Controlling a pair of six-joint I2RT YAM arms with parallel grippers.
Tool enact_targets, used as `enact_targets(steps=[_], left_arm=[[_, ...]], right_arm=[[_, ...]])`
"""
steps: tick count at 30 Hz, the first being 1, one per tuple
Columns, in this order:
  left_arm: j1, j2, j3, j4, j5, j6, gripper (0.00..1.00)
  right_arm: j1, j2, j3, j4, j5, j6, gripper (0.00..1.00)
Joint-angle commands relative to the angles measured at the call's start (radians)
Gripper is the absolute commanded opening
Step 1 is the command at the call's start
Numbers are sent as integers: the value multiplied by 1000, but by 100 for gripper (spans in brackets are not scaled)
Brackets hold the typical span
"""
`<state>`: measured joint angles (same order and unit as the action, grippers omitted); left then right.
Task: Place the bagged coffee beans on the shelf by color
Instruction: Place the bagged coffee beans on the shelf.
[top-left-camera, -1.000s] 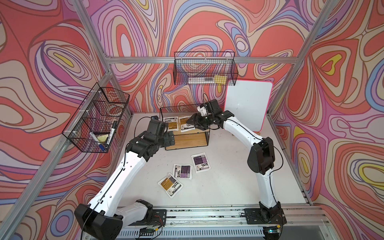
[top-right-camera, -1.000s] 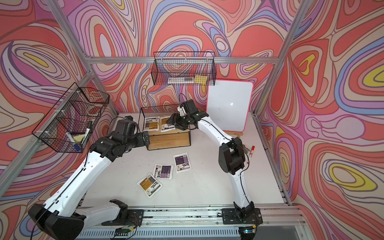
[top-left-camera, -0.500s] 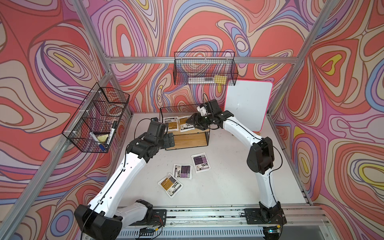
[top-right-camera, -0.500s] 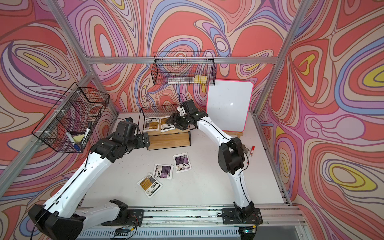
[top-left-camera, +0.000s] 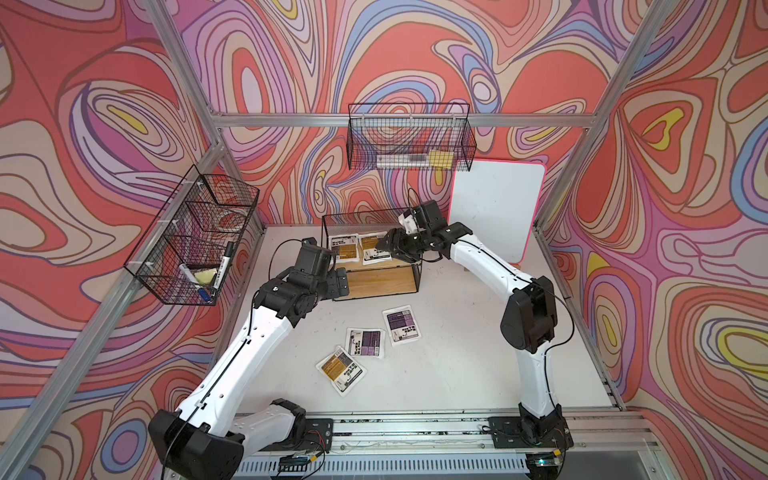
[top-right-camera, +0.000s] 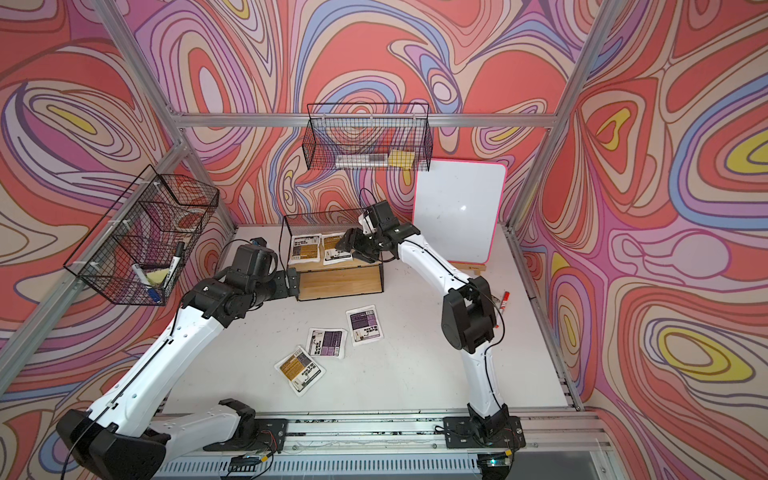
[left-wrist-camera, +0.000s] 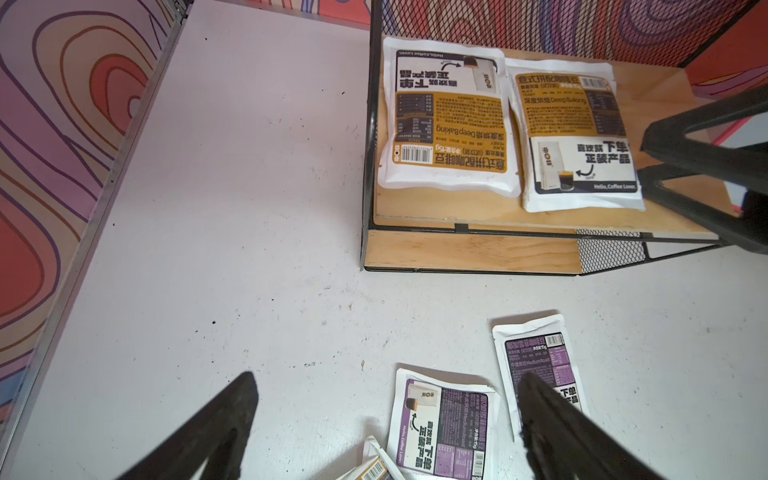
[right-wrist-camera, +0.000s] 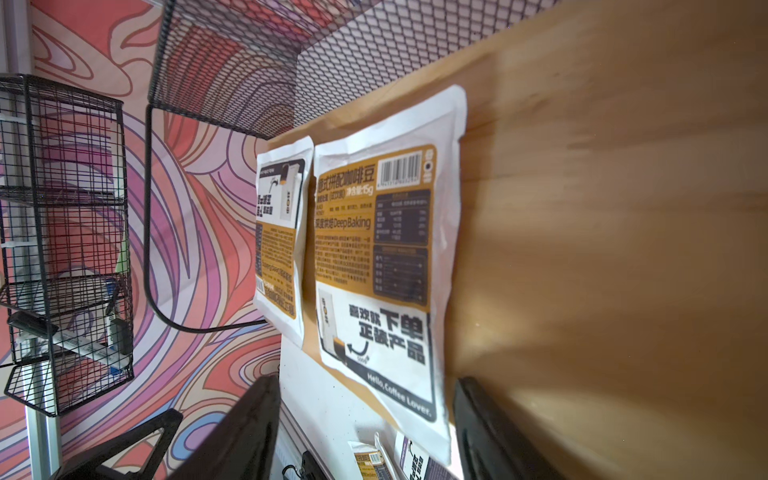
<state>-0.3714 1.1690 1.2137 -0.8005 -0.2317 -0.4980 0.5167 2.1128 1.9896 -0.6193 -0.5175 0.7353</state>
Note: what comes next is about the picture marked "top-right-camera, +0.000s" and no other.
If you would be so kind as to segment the purple coffee bag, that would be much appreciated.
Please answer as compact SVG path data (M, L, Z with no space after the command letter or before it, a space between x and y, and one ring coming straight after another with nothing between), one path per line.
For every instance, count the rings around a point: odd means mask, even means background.
M311 328L306 351L312 357L344 359L346 340L345 329Z
M348 310L346 318L354 346L370 344L384 339L384 333L374 305Z

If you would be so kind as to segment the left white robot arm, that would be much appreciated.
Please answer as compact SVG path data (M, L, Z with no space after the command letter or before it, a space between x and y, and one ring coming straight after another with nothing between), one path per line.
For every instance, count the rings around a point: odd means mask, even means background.
M240 244L230 266L185 293L166 329L115 385L56 431L75 461L101 479L151 479L168 462L218 445L248 450L279 443L253 408L226 398L201 412L157 421L158 407L193 360L234 321L286 297L278 254L265 239Z

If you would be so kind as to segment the two-tier wooden wire shelf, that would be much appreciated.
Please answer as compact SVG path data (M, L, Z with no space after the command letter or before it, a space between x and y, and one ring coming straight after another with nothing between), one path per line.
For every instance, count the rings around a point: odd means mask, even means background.
M382 263L367 263L337 248L361 214L360 208L353 208L283 218L278 253L291 296L313 301L384 291Z

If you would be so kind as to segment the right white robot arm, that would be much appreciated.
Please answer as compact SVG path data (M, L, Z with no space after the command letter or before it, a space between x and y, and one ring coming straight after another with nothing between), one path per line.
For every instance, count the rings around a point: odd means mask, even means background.
M388 252L442 295L441 331L461 353L469 387L468 415L444 420L446 446L503 448L510 454L523 448L520 420L509 413L498 392L492 353L501 343L496 327L504 321L487 280L457 269L416 226L400 222L386 201L363 208L358 223L343 234L338 248L370 264Z

